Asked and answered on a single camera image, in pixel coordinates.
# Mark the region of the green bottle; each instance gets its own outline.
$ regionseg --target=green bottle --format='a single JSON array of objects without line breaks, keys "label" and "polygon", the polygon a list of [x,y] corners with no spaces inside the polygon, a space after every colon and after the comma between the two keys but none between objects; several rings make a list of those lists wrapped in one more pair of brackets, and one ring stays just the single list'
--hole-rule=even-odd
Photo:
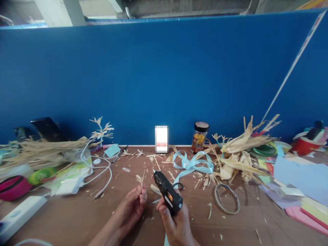
[{"label": "green bottle", "polygon": [[39,183],[47,182],[48,178],[56,174],[56,169],[54,167],[47,167],[34,172],[27,180],[32,185],[37,185]]}]

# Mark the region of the jar lid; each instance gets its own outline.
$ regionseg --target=jar lid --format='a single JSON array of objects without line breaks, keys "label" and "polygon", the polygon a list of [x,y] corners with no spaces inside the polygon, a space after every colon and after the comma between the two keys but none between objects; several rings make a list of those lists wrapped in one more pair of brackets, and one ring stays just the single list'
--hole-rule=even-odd
[{"label": "jar lid", "polygon": [[209,124],[203,121],[197,121],[195,122],[194,128],[198,132],[207,132],[209,129]]}]

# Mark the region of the red cup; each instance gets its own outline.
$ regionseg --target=red cup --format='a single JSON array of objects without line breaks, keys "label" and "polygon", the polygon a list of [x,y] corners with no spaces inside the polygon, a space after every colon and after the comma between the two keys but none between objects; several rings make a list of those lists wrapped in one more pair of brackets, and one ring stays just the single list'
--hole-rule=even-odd
[{"label": "red cup", "polygon": [[296,142],[294,147],[291,149],[292,151],[297,151],[298,155],[308,155],[312,151],[316,150],[320,146],[326,145],[327,142],[320,143],[309,140],[305,137],[300,137],[300,139]]},{"label": "red cup", "polygon": [[23,176],[14,176],[0,183],[0,200],[10,202],[30,191],[32,185]]}]

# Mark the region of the black glue gun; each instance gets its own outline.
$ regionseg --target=black glue gun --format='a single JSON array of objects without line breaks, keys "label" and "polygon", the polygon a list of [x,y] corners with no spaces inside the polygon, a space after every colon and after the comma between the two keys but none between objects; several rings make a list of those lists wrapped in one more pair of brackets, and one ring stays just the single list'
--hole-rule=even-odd
[{"label": "black glue gun", "polygon": [[164,197],[164,204],[168,207],[171,216],[174,216],[182,208],[182,197],[174,190],[171,183],[161,171],[154,173],[154,180]]}]

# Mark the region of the pink paper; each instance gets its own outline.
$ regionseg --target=pink paper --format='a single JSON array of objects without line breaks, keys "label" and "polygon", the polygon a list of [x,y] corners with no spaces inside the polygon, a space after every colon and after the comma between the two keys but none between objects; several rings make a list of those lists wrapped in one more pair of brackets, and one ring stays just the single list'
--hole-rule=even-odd
[{"label": "pink paper", "polygon": [[285,209],[289,217],[301,222],[302,224],[328,236],[328,230],[306,214],[302,213],[301,207],[289,207]]}]

